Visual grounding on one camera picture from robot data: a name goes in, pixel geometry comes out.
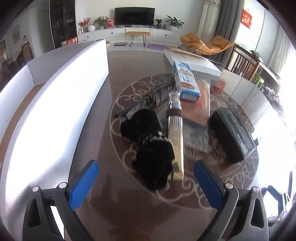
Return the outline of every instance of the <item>green plant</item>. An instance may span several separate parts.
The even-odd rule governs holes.
[[[157,19],[155,19],[155,21],[157,22],[157,24],[161,24],[161,22],[163,21],[162,19],[159,19],[159,18],[157,18]]]
[[[168,15],[167,15],[167,17],[168,17],[168,19],[166,20],[166,23],[170,23],[170,26],[182,28],[182,26],[185,24],[184,22],[182,22],[182,20],[177,20],[175,17],[171,18]]]
[[[105,26],[105,22],[106,22],[106,18],[107,17],[98,17],[95,21],[94,24],[97,23],[99,27],[104,27]]]

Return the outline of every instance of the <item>white cardboard box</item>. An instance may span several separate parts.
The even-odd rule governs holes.
[[[173,66],[175,61],[187,63],[195,77],[219,80],[221,71],[208,59],[181,49],[165,49],[164,55]]]

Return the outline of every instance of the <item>curtain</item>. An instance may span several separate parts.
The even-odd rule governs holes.
[[[237,13],[238,1],[239,0],[223,0],[215,36],[220,35],[221,37],[230,40]],[[220,63],[224,55],[225,51],[211,56],[211,59]]]
[[[283,28],[279,27],[279,34],[276,41],[276,46],[272,53],[271,59],[267,67],[271,67],[279,76],[288,58],[288,54],[293,48],[293,45],[286,35]]]
[[[196,36],[204,43],[211,42],[215,37],[220,14],[221,0],[205,0]]]

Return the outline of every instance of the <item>silver screw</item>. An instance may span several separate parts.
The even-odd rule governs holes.
[[[259,192],[260,189],[258,187],[253,187],[254,192]]]
[[[225,186],[228,188],[228,189],[232,189],[233,188],[233,185],[231,183],[226,183]]]
[[[65,188],[67,186],[67,183],[60,183],[59,188]]]
[[[37,187],[37,186],[35,186],[35,187],[32,188],[32,191],[33,192],[37,192],[38,190],[39,190],[39,187]]]

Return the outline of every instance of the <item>black cloth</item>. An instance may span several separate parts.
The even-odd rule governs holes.
[[[142,176],[147,188],[159,190],[166,186],[175,159],[170,140],[161,133],[153,110],[139,110],[120,126],[122,136],[138,143],[132,165]]]

